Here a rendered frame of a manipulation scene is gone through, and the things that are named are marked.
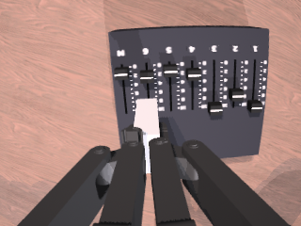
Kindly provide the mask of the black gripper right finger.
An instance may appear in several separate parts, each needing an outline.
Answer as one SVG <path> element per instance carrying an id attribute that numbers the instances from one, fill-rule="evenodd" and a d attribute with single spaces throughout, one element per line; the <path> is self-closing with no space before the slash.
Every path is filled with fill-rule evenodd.
<path id="1" fill-rule="evenodd" d="M 197 226 L 182 183 L 213 226 L 291 226 L 204 143 L 171 144 L 156 98 L 147 99 L 146 139 L 156 226 Z"/>

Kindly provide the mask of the dark grey lighting desk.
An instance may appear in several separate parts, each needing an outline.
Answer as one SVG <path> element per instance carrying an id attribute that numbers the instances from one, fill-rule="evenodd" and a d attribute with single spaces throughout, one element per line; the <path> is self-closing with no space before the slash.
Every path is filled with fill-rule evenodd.
<path id="1" fill-rule="evenodd" d="M 259 154 L 269 29 L 157 26 L 117 29 L 108 38 L 120 147 L 137 100 L 156 98 L 172 144 L 198 140 L 219 158 Z"/>

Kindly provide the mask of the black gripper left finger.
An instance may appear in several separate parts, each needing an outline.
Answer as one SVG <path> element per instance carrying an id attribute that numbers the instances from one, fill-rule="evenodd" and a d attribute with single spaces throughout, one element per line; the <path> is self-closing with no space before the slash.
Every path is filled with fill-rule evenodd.
<path id="1" fill-rule="evenodd" d="M 135 124 L 121 130 L 121 148 L 91 148 L 17 226 L 89 226 L 102 207 L 92 226 L 141 226 L 149 173 L 146 125 L 147 99 L 139 99 Z"/>

